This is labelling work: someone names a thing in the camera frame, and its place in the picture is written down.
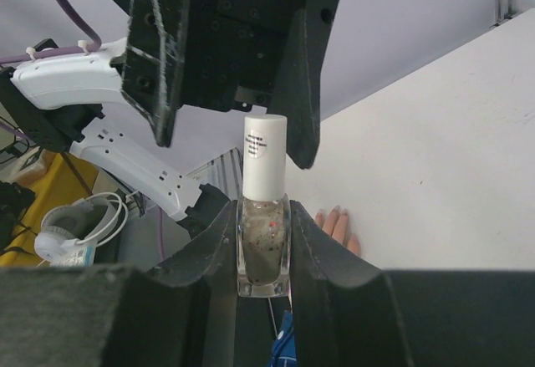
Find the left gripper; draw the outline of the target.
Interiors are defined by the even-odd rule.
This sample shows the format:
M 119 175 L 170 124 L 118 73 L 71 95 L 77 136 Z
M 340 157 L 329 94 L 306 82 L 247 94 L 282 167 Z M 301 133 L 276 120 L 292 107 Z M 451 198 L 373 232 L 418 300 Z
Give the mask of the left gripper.
M 158 146 L 171 145 L 182 106 L 227 112 L 241 88 L 273 91 L 271 113 L 288 119 L 287 154 L 301 170 L 313 166 L 339 0 L 113 1 L 129 18 L 125 52 L 113 62 L 121 93 Z

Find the blue plaid sleeve forearm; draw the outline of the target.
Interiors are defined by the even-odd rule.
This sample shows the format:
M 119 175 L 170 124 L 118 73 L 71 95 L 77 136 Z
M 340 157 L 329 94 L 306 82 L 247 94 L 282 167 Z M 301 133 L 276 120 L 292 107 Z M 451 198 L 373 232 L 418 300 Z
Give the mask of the blue plaid sleeve forearm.
M 297 356 L 293 314 L 285 311 L 279 327 L 278 336 L 271 348 L 271 357 L 267 363 L 269 367 L 296 367 Z

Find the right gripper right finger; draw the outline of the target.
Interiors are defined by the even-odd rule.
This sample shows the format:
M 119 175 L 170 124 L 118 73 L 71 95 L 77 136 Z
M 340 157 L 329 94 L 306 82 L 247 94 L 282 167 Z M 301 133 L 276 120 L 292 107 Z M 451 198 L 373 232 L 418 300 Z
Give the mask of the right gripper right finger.
M 531 366 L 530 271 L 382 270 L 291 204 L 301 366 Z

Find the nail polish bottle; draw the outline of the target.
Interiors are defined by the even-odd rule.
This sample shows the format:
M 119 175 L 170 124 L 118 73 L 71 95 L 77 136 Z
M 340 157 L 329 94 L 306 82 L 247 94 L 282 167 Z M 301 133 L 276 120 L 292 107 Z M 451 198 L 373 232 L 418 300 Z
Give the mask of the nail polish bottle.
M 291 213 L 289 199 L 237 205 L 237 294 L 280 298 L 289 292 Z

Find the white nail polish cap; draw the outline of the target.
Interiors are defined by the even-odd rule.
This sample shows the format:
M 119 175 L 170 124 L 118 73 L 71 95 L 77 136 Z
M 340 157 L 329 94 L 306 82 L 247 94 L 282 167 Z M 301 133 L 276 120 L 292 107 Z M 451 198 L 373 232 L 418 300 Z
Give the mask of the white nail polish cap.
M 246 116 L 242 194 L 252 201 L 278 201 L 286 194 L 288 120 L 282 115 Z

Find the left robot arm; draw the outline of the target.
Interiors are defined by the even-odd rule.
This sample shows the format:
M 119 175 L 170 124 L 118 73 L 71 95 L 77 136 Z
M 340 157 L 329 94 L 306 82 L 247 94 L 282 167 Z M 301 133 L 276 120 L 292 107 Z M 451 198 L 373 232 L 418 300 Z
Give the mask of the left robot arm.
M 23 133 L 119 177 L 193 234 L 226 205 L 221 191 L 157 160 L 103 111 L 136 111 L 170 147 L 183 107 L 253 106 L 288 121 L 283 157 L 312 167 L 320 138 L 320 75 L 339 0 L 113 0 L 125 38 L 103 43 L 68 0 L 56 0 L 87 39 L 51 40 L 2 60 L 1 101 Z

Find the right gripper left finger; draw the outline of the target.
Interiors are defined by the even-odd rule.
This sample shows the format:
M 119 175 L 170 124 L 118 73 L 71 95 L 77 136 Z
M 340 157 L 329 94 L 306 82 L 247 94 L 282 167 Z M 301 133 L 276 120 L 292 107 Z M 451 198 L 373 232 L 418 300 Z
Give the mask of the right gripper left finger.
M 235 202 L 148 273 L 120 264 L 3 268 L 4 366 L 199 366 Z

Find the person's hand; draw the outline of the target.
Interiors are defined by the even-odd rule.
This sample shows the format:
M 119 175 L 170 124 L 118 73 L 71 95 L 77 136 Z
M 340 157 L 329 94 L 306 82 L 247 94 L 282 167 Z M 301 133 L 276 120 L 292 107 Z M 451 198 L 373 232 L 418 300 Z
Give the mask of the person's hand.
M 332 237 L 343 247 L 360 257 L 362 249 L 359 239 L 351 232 L 349 225 L 349 213 L 339 206 L 334 207 L 330 212 L 318 210 L 315 218 L 316 225 L 328 236 Z

